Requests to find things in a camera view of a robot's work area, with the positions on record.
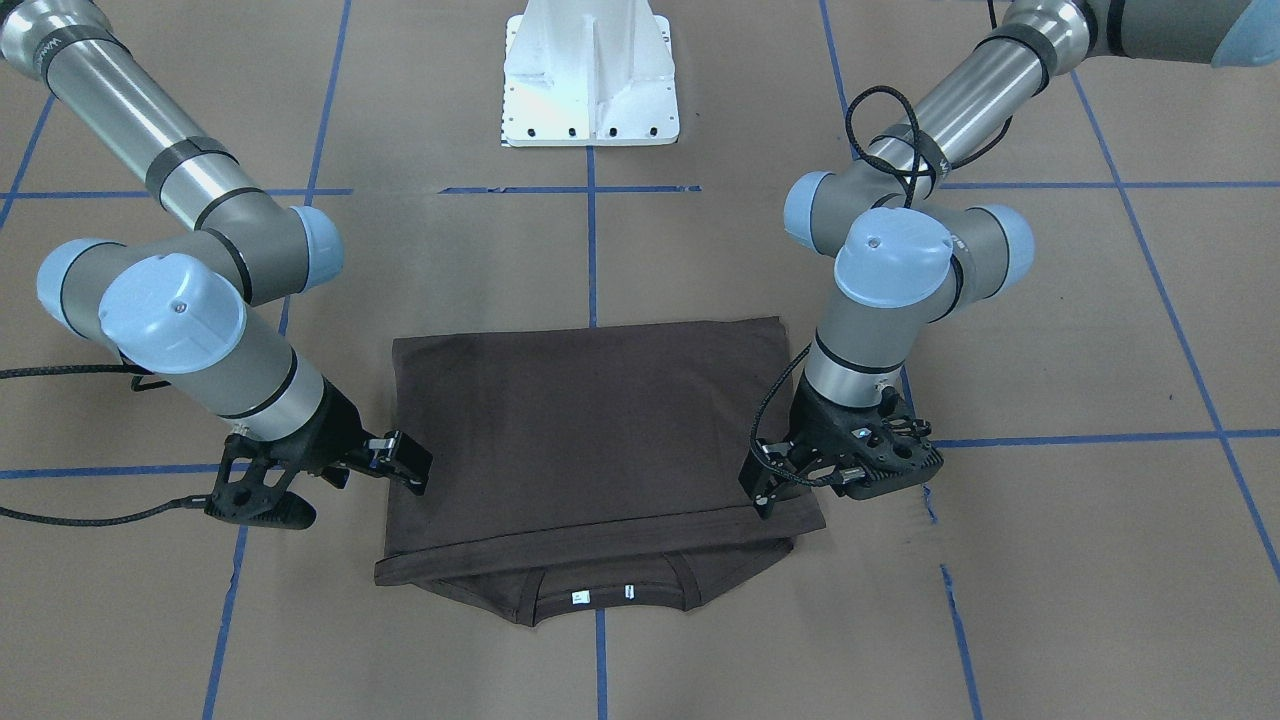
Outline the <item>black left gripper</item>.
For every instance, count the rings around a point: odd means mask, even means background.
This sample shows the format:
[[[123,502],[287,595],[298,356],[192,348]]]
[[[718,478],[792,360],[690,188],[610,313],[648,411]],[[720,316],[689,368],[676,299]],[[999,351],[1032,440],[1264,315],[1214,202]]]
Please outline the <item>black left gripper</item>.
[[[931,442],[931,424],[910,413],[893,386],[868,407],[846,407],[801,386],[788,420],[782,442],[750,443],[739,473],[740,486],[763,520],[777,503],[799,498],[801,483],[868,500],[924,484],[945,464]]]

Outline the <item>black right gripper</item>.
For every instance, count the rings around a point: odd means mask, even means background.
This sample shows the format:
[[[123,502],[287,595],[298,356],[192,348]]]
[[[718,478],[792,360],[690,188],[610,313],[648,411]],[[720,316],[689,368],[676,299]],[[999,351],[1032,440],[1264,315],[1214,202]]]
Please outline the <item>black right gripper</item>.
[[[434,456],[402,430],[372,437],[357,407],[325,380],[316,413],[298,430],[273,441],[241,433],[225,438],[205,514],[244,527],[307,529],[316,511],[289,491],[291,482],[306,473],[342,489],[349,475],[343,465],[352,462],[364,462],[365,474],[399,482],[422,497]]]

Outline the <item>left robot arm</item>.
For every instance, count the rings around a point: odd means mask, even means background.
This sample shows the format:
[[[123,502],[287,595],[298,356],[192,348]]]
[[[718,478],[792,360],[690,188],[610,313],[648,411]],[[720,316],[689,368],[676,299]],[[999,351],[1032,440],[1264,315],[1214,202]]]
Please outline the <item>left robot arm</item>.
[[[851,99],[850,167],[803,176],[783,204],[786,232],[832,260],[835,288],[782,372],[796,382],[785,436],[750,432],[739,480],[760,518],[804,488],[868,500],[943,466],[902,369],[927,325],[1020,282],[1036,238],[1010,206],[934,196],[1055,78],[1096,56],[1266,67],[1277,60],[1277,4],[1014,1],[923,100],[886,85]]]

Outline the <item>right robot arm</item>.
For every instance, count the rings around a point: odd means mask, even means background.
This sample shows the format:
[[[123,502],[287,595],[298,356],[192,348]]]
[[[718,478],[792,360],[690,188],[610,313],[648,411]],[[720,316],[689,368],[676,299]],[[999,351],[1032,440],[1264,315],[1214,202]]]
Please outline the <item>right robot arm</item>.
[[[257,307],[334,279],[344,245],[316,208],[283,208],[140,65],[92,1],[5,1],[3,60],[44,83],[143,181],[184,233],[129,246],[72,240],[37,274],[45,310],[230,425],[212,489],[175,498],[243,527],[306,529],[291,482],[352,471],[422,495],[431,455],[357,407]]]

